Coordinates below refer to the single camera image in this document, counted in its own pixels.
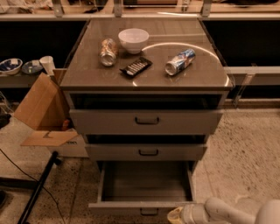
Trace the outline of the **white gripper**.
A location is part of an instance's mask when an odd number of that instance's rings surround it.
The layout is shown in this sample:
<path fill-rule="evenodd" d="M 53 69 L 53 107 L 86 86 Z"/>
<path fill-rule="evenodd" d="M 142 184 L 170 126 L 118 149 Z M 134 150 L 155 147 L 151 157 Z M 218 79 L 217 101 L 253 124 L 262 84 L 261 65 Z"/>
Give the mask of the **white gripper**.
<path fill-rule="evenodd" d="M 176 207 L 167 214 L 171 224 L 208 224 L 209 214 L 203 204 Z"/>

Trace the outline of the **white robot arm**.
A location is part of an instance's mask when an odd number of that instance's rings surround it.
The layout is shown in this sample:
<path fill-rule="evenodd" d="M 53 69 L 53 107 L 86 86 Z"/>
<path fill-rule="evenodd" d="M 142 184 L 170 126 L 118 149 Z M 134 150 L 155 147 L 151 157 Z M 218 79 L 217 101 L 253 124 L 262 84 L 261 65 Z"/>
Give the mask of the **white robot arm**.
<path fill-rule="evenodd" d="M 167 220 L 171 224 L 280 224 L 280 200 L 269 200 L 253 216 L 211 197 L 204 204 L 179 206 L 171 210 Z"/>

